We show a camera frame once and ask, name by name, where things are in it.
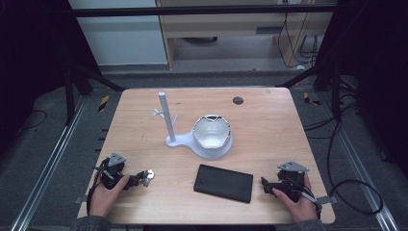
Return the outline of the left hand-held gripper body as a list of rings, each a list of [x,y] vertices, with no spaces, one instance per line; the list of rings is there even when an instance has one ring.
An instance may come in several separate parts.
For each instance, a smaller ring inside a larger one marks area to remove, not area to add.
[[[113,189],[123,177],[122,170],[125,162],[126,158],[112,153],[96,168],[96,183],[102,184],[108,190]]]

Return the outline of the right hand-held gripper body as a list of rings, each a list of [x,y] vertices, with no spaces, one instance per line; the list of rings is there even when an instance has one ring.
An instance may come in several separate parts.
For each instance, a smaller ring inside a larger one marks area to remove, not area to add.
[[[304,175],[310,169],[294,161],[286,162],[277,167],[279,168],[277,176],[280,183],[276,190],[284,193],[291,201],[297,202],[301,194],[305,192]]]

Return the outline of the white key holder stand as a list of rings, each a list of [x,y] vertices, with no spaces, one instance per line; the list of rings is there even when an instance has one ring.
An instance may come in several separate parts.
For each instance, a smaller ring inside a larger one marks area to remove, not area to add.
[[[159,92],[158,97],[161,103],[162,109],[158,111],[154,110],[155,116],[161,116],[166,122],[166,128],[168,131],[168,136],[166,137],[166,145],[171,148],[188,147],[195,155],[206,160],[217,160],[225,156],[232,147],[233,135],[231,130],[231,138],[225,146],[219,149],[206,149],[199,146],[192,135],[192,129],[186,134],[176,134],[174,127],[176,124],[177,117],[171,118],[170,110],[168,108],[166,94],[164,92]]]

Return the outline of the white bowl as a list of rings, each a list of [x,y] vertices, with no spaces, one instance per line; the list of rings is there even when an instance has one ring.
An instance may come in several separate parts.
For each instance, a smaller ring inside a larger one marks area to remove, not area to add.
[[[219,149],[230,141],[231,126],[221,115],[204,115],[195,122],[192,135],[202,148]]]

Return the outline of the person's left hand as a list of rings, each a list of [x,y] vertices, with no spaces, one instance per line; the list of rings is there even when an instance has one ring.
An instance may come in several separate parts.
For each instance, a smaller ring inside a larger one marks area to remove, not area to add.
[[[128,174],[124,175],[111,190],[97,182],[90,200],[89,215],[106,218],[127,185],[129,178]]]

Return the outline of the yellow black tape strip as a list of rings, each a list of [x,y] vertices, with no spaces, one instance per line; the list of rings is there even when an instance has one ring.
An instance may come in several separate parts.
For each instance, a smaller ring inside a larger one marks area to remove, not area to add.
[[[105,107],[109,101],[109,98],[110,96],[108,94],[102,97],[101,102],[98,107],[98,112],[103,112],[105,110]]]
[[[321,105],[320,101],[312,100],[307,92],[303,93],[304,102],[309,103],[311,105],[319,106]]]

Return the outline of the white cabinet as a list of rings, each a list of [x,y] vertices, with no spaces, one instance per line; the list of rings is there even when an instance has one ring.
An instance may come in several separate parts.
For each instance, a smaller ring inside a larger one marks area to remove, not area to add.
[[[155,0],[68,0],[73,10],[149,8]],[[158,16],[78,17],[98,65],[167,64]]]

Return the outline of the wooden desk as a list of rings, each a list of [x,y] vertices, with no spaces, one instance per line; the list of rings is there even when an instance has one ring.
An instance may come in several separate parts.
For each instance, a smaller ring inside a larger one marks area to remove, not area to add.
[[[335,4],[337,0],[155,0],[159,7]],[[274,36],[287,65],[306,36],[323,36],[332,13],[249,13],[162,15],[160,22],[169,64],[173,64],[176,40],[237,36]]]

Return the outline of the metal floor rail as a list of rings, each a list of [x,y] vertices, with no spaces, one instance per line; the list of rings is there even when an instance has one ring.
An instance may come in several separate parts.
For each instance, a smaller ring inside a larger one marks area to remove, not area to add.
[[[50,157],[48,158],[36,184],[29,194],[28,199],[14,220],[10,231],[26,231],[33,215],[35,214],[40,201],[48,187],[48,184],[60,162],[61,157],[70,141],[70,138],[83,114],[84,108],[88,102],[87,96],[80,96],[77,105],[74,108],[72,119],[64,127],[58,141],[56,142]]]
[[[367,168],[358,157],[357,151],[354,148],[349,135],[337,120],[332,122],[335,129],[332,139],[337,139],[342,147],[344,154],[351,166],[357,181],[361,184],[360,188],[370,205],[370,210],[374,212],[374,216],[383,231],[400,231],[390,209],[374,184]]]

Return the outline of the black frame leg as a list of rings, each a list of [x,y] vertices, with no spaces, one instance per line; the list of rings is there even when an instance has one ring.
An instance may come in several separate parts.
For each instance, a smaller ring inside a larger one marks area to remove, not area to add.
[[[101,74],[92,71],[83,65],[75,61],[70,61],[67,65],[64,75],[65,86],[65,102],[66,102],[66,125],[69,125],[75,116],[75,104],[74,104],[74,91],[73,87],[76,87],[81,95],[90,95],[92,93],[92,87],[88,81],[88,78],[93,79],[100,84],[115,91],[124,91],[125,88],[121,87],[108,79],[104,78]]]
[[[337,62],[321,62],[315,66],[301,72],[291,80],[276,85],[277,88],[291,88],[296,83],[301,82],[311,75],[316,75],[317,79],[313,84],[315,90],[324,90],[331,84],[331,112],[337,121],[341,120],[340,109],[340,65]]]

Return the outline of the black horizontal frame bar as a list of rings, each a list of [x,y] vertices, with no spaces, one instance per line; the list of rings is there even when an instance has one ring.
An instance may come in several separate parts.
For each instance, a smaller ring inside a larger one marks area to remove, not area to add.
[[[120,8],[73,10],[77,17],[100,16],[148,16],[148,15],[194,15],[234,13],[328,13],[337,9],[336,4],[311,5],[231,5],[231,6],[188,6],[160,8]]]

